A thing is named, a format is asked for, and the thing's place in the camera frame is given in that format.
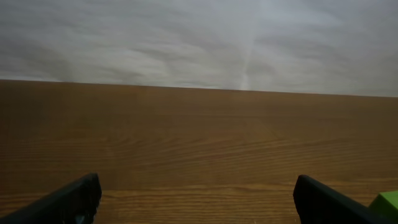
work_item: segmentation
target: wood grain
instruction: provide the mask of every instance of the wood grain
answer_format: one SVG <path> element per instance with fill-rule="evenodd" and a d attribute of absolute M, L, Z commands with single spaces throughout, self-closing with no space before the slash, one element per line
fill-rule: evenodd
<path fill-rule="evenodd" d="M 0 81 L 0 214 L 99 173 L 96 223 L 299 223 L 398 189 L 398 98 Z"/>

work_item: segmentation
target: green block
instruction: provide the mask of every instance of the green block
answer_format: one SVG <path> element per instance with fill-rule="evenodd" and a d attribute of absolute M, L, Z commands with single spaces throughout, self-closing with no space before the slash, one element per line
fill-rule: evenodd
<path fill-rule="evenodd" d="M 398 191 L 382 192 L 369 206 L 370 211 L 398 222 Z"/>

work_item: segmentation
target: brown wooden surface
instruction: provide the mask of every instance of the brown wooden surface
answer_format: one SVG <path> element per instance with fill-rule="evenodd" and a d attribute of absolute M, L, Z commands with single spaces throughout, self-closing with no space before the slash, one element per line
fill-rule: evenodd
<path fill-rule="evenodd" d="M 96 223 L 299 223 L 398 189 L 398 98 L 0 81 L 0 214 L 99 173 Z"/>

